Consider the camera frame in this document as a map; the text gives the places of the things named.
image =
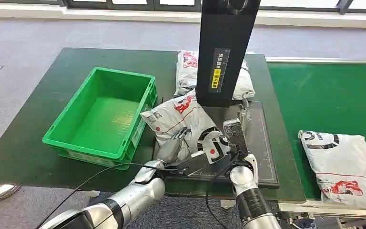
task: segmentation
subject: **green table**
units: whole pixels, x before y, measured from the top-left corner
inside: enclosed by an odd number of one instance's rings
[[[268,60],[305,197],[320,199],[299,130],[366,137],[366,62]]]
[[[279,189],[262,189],[267,199],[304,202],[305,196],[295,165],[291,144],[274,93],[267,63],[263,55],[246,56],[257,99],[264,105],[267,130]],[[151,74],[156,77],[159,98],[170,98],[175,91],[177,52],[65,48],[49,68],[0,139],[0,183],[39,187],[75,188],[101,166],[58,156],[41,142],[52,122],[68,103],[93,67],[105,67]],[[151,160],[154,134],[146,127],[133,162]],[[138,167],[127,171],[109,170],[89,184],[85,190],[117,191],[128,184]],[[166,181],[171,196],[204,196],[207,182],[188,180]],[[232,198],[228,184],[216,184],[213,197]]]

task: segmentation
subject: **red printed graphic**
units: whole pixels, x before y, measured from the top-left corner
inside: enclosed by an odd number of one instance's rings
[[[329,189],[322,189],[323,192],[329,192]],[[357,181],[339,181],[330,187],[330,192],[336,194],[350,194],[362,196],[363,191],[358,187]]]
[[[197,68],[197,58],[192,52],[185,51],[183,53],[183,68],[193,67]]]
[[[189,96],[185,97],[184,99],[180,100],[178,102],[178,105],[174,106],[175,110],[178,111],[179,113],[183,114],[183,111],[189,107],[189,105],[193,99],[194,99],[194,96],[189,95]]]

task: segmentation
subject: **metal frame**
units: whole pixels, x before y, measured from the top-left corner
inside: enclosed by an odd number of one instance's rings
[[[193,6],[161,5],[160,0],[153,0],[155,11],[201,12],[201,0],[194,0]]]
[[[62,0],[0,0],[0,3],[18,3],[18,4],[44,4],[44,5],[61,5]]]
[[[112,0],[106,2],[94,1],[74,1],[64,0],[68,8],[71,9],[104,9],[104,10],[145,10],[154,11],[153,0],[147,0],[146,5],[141,4],[114,4]]]
[[[141,4],[114,4],[112,0],[106,0],[107,7],[110,10],[146,10],[153,11],[153,0],[146,0],[146,5]]]
[[[313,11],[313,12],[338,12],[336,7],[317,8],[317,7],[285,7],[285,6],[260,6],[259,10],[277,10],[277,11]]]
[[[348,11],[353,0],[339,0],[336,7],[339,8],[339,14],[345,14]]]
[[[345,217],[366,219],[366,209],[351,208],[342,204],[322,203],[317,200],[307,200],[303,204],[278,203],[282,212],[309,213],[311,216]]]
[[[267,62],[289,63],[366,63],[366,60],[352,60],[342,58],[308,58],[308,57],[266,57]]]

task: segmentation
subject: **black cable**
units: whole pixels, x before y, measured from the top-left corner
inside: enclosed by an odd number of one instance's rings
[[[217,180],[217,178],[223,173],[223,172],[225,172],[228,168],[229,168],[229,166],[231,166],[232,165],[232,163],[235,161],[235,159],[238,157],[238,155],[235,155],[232,159],[231,159],[231,161],[217,174],[217,175],[215,175],[212,179],[211,179],[211,181],[210,181],[210,183],[208,184],[208,186],[207,186],[207,189],[206,189],[206,191],[205,191],[205,204],[207,205],[207,209],[208,209],[208,211],[210,212],[210,214],[214,217],[214,219],[224,228],[224,229],[228,229],[219,219],[217,219],[217,217],[214,215],[214,213],[211,211],[211,208],[210,208],[210,205],[208,205],[208,191],[210,190],[210,188],[211,188],[211,185],[213,185],[213,183]]]
[[[100,173],[107,171],[109,169],[118,167],[118,166],[126,166],[126,165],[132,165],[132,166],[141,166],[141,167],[145,167],[145,168],[151,168],[151,169],[156,169],[156,170],[162,170],[162,171],[176,171],[179,170],[179,168],[156,168],[153,166],[147,166],[147,165],[143,165],[143,164],[138,164],[138,163],[122,163],[122,164],[118,164],[118,165],[114,165],[112,167],[108,167],[103,169],[102,171],[99,171],[98,173],[96,173],[95,175],[91,176],[90,178],[88,178],[87,180],[83,181],[80,185],[78,185],[56,208],[54,208],[54,210],[52,210],[44,219],[43,221],[41,221],[40,224],[38,224],[38,226],[36,227],[36,229],[40,228],[44,222],[66,201],[68,200],[75,192],[77,192],[84,184],[88,183],[91,179],[93,179],[94,177],[96,177],[97,175],[99,175]]]

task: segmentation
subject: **black vertical post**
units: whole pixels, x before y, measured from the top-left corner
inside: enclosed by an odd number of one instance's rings
[[[202,106],[228,107],[260,0],[203,0],[196,94]]]

